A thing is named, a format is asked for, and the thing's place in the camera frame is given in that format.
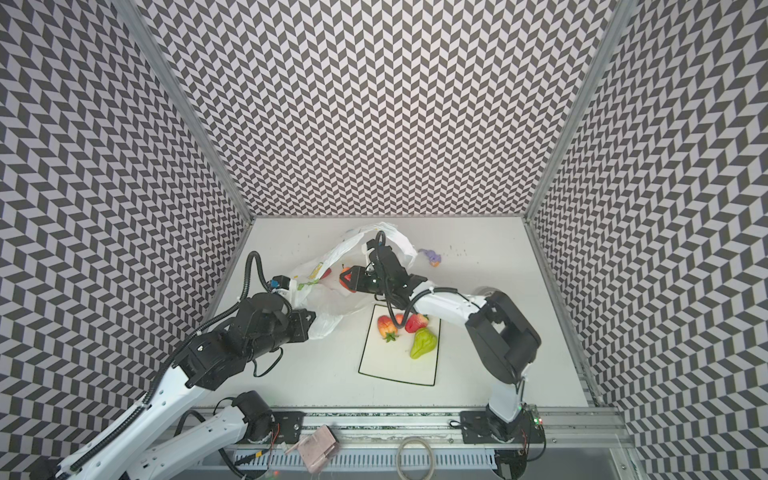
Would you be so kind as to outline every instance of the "white table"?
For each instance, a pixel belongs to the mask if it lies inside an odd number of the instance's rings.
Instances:
[[[436,268],[420,255],[410,273],[466,293],[493,286],[512,298],[542,341],[529,369],[527,402],[588,406],[521,218],[257,219],[217,312],[237,301],[244,261],[251,250],[261,254],[269,279],[330,250],[349,228],[378,221],[395,224],[417,249],[442,255]],[[250,292],[258,291],[262,289],[254,266]],[[479,407],[487,403],[497,380],[483,367],[465,328],[447,322],[442,323],[435,386],[358,374],[369,321],[368,311],[346,316],[324,339],[286,344],[285,356],[267,376],[255,379],[249,364],[198,406],[212,406],[248,390],[256,390],[272,407]],[[260,372],[275,358],[276,353],[260,357]]]

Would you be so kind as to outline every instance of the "mounting plate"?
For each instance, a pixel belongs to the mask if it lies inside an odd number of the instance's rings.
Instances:
[[[272,412],[275,421],[280,425],[280,433],[277,435],[275,445],[285,442],[292,445],[299,441],[304,423],[304,412],[299,410]],[[238,445],[250,444],[247,440],[240,440]]]
[[[506,444],[520,444],[523,443],[522,429],[525,429],[525,434],[528,436],[528,443],[537,444],[544,443],[544,436],[541,434],[541,428],[531,424],[530,418],[526,415],[526,418],[522,419],[519,423],[518,429],[512,436],[510,442],[500,442],[493,435],[488,428],[488,417],[485,412],[478,410],[464,410],[458,414],[462,423],[462,439],[467,445],[476,445],[478,443],[498,443],[501,445]]]

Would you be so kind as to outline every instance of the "white plastic bag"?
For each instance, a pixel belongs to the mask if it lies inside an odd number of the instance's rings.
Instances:
[[[418,253],[408,238],[391,223],[374,223],[347,230],[331,251],[293,269],[287,297],[294,308],[305,308],[317,317],[310,327],[310,339],[322,339],[336,328],[342,317],[359,311],[375,301],[369,293],[352,293],[339,282],[343,267],[368,265],[366,243],[377,231],[386,233],[386,244],[406,269]],[[330,275],[321,278],[331,269]]]

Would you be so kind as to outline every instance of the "black and white patterned wall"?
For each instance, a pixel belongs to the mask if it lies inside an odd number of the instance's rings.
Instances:
[[[768,478],[766,17],[641,1],[535,218],[653,478]]]
[[[105,0],[4,0],[0,25],[5,476],[146,389],[243,220]]]
[[[259,215],[520,214],[615,0],[139,0]]]

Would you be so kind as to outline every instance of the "cutting board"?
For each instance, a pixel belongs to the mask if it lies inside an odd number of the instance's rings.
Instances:
[[[394,310],[394,312],[402,313],[402,310]],[[435,386],[440,350],[440,319],[432,315],[427,316],[428,328],[438,338],[437,347],[418,359],[412,359],[411,347],[413,347],[414,334],[407,333],[405,328],[401,328],[398,330],[397,340],[386,342],[379,333],[377,325],[382,315],[389,316],[386,305],[375,305],[371,313],[366,346],[362,351],[358,373],[393,382]]]

